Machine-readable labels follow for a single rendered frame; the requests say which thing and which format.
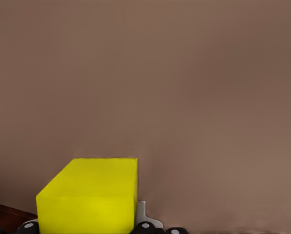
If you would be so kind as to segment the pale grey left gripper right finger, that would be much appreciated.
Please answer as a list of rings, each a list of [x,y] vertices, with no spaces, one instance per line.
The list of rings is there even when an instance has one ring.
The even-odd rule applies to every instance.
[[[137,203],[135,226],[132,234],[163,234],[163,224],[146,215],[146,202]]]

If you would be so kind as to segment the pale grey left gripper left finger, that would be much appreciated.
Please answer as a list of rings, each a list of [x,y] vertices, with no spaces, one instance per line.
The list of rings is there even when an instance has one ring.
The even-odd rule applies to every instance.
[[[39,234],[39,223],[37,219],[24,222],[13,234]]]

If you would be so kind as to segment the yellow drawer cabinet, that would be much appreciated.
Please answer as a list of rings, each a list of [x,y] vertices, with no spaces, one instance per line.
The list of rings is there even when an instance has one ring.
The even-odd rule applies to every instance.
[[[76,158],[36,196],[40,234],[128,234],[135,225],[136,158]]]

